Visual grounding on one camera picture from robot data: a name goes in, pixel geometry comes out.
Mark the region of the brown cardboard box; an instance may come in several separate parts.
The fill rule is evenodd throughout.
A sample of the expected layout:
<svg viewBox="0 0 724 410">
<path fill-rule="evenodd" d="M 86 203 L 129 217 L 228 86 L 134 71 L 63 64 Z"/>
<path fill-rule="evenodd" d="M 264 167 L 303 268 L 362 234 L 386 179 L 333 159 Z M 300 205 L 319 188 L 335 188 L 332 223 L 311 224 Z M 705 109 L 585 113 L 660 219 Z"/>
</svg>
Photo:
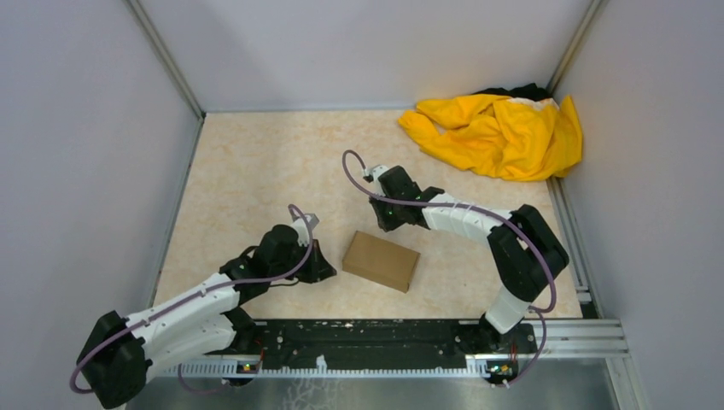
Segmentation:
<svg viewBox="0 0 724 410">
<path fill-rule="evenodd" d="M 342 270 L 402 293 L 411 287 L 420 253 L 356 231 L 342 258 Z"/>
</svg>

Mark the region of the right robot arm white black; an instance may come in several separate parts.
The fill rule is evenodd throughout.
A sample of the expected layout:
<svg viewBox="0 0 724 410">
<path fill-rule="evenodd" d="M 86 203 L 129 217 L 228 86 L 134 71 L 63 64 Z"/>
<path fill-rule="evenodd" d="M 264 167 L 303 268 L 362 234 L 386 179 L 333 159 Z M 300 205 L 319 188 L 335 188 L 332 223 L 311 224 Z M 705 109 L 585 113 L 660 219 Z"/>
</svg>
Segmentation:
<svg viewBox="0 0 724 410">
<path fill-rule="evenodd" d="M 363 178 L 375 187 L 369 202 L 383 231 L 420 226 L 489 247 L 502 283 L 482 315 L 482 344 L 492 352 L 513 342 L 513 328 L 569 264 L 568 253 L 533 206 L 492 211 L 461 202 L 440 188 L 420 189 L 401 166 L 366 168 Z"/>
</svg>

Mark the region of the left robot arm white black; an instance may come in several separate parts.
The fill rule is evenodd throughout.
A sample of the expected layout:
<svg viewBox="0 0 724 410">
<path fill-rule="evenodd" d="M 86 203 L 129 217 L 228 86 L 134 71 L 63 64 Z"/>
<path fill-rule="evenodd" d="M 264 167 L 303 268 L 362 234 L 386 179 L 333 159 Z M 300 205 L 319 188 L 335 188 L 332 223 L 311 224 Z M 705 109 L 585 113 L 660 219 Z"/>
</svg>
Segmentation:
<svg viewBox="0 0 724 410">
<path fill-rule="evenodd" d="M 113 409 L 172 366 L 227 349 L 248 352 L 256 331 L 243 304 L 280 280 L 315 284 L 336 275 L 313 236 L 317 215 L 296 206 L 289 211 L 290 224 L 273 226 L 197 286 L 156 307 L 100 317 L 76 360 L 71 391 L 93 394 Z"/>
</svg>

